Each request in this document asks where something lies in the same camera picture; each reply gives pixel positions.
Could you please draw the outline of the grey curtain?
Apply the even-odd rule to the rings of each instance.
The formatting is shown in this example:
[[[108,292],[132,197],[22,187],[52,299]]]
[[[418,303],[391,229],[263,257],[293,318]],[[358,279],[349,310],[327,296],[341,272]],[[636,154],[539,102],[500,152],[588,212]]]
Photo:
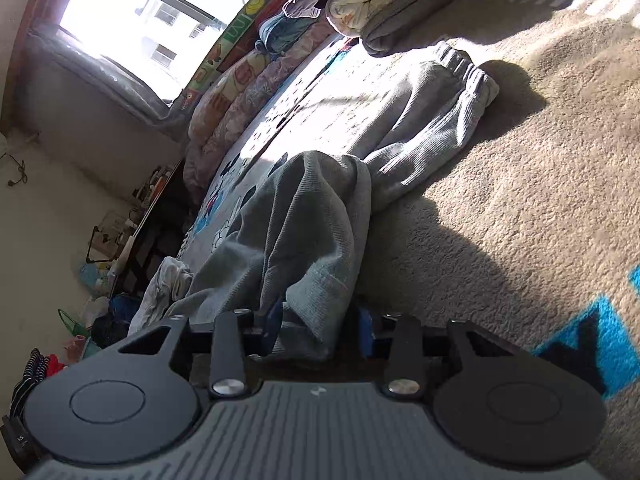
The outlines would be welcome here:
[[[140,78],[92,52],[64,29],[40,24],[26,36],[28,52],[39,52],[112,99],[126,112],[176,141],[186,137],[189,116],[167,105]]]

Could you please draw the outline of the yellow orange cartoon pillow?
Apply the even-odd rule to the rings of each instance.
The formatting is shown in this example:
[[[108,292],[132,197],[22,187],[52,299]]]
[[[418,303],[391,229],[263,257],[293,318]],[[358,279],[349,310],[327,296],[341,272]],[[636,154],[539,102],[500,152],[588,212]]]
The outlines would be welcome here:
[[[189,139],[203,146],[212,135],[232,102],[268,66],[269,54],[251,50],[226,70],[203,94],[189,124]]]

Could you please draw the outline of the grey sweatpants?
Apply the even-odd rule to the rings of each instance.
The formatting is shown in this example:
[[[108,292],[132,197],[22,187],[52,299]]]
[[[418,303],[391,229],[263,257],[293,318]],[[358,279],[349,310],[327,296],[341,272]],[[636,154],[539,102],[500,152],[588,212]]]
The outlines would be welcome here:
[[[274,353],[323,361],[335,348],[372,214],[471,140],[498,84],[446,42],[337,58],[283,124],[260,118],[182,258],[194,272],[170,313],[193,325],[282,304]]]

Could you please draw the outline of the white folded garment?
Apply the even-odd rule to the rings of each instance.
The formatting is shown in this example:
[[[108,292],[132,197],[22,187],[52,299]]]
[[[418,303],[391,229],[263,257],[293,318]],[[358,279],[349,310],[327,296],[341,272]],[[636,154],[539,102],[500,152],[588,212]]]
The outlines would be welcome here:
[[[129,324],[128,335],[161,320],[176,301],[186,296],[192,281],[193,273],[184,262],[172,257],[163,258]]]

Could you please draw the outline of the window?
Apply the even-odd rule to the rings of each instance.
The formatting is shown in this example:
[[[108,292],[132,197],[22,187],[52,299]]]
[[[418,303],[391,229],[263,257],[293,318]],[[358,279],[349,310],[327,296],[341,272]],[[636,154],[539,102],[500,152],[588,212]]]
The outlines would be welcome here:
[[[250,0],[70,0],[60,26],[170,104]]]

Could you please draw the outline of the pink floral quilt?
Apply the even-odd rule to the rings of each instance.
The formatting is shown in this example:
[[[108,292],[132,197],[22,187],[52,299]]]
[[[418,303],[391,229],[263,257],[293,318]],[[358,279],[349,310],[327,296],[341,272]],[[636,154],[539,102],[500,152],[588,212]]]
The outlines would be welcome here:
[[[333,33],[329,22],[320,18],[283,54],[275,58],[270,55],[268,66],[232,102],[203,146],[197,146],[189,139],[184,156],[183,182],[193,203],[200,204],[204,200],[224,156],[280,85]]]

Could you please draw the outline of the stack of colourful clothes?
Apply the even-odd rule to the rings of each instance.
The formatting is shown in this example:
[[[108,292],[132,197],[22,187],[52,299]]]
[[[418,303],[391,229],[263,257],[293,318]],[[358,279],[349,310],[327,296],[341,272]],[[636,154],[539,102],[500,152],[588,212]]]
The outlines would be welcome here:
[[[66,367],[55,354],[45,356],[37,348],[32,349],[25,365],[22,379],[15,385],[9,407],[9,418],[21,417],[32,390],[45,379],[58,374]]]

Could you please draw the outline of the cluttered dark side table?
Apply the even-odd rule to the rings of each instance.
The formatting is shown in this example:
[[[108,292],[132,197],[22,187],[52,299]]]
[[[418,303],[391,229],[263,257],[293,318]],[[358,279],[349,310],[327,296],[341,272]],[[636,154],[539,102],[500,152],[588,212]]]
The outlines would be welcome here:
[[[194,206],[183,183],[184,163],[160,177],[149,207],[133,229],[122,229],[122,249],[114,259],[87,257],[79,278],[93,298],[126,295],[140,299],[163,258],[178,255],[194,220]]]

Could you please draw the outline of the colourful alphabet foam mat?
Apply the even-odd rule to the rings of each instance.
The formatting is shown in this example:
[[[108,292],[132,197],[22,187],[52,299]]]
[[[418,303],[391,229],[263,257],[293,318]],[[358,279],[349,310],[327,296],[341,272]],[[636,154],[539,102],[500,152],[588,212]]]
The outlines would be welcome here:
[[[266,18],[269,11],[278,13],[277,3],[282,4],[282,0],[247,0],[242,4],[239,12],[205,55],[186,88],[172,103],[171,115],[186,114],[193,110],[207,88],[253,49],[259,19]]]

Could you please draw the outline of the Mickey Mouse brown blanket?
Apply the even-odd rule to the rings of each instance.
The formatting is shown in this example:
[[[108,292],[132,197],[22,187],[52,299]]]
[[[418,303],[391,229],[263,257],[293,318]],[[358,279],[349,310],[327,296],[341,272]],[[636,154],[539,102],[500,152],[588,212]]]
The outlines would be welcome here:
[[[357,295],[427,323],[469,318],[601,376],[591,461],[639,474],[639,0],[454,0],[386,58],[314,52],[248,125],[180,256],[201,270],[282,156],[347,152],[397,118],[438,40],[499,92],[463,151],[373,215]]]

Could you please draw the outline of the blue folded quilt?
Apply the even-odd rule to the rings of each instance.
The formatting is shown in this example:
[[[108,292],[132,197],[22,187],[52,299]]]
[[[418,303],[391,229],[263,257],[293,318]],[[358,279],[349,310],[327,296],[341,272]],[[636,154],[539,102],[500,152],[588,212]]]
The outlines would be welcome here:
[[[288,18],[283,12],[273,15],[259,26],[255,49],[263,54],[281,55],[316,21],[315,18]]]

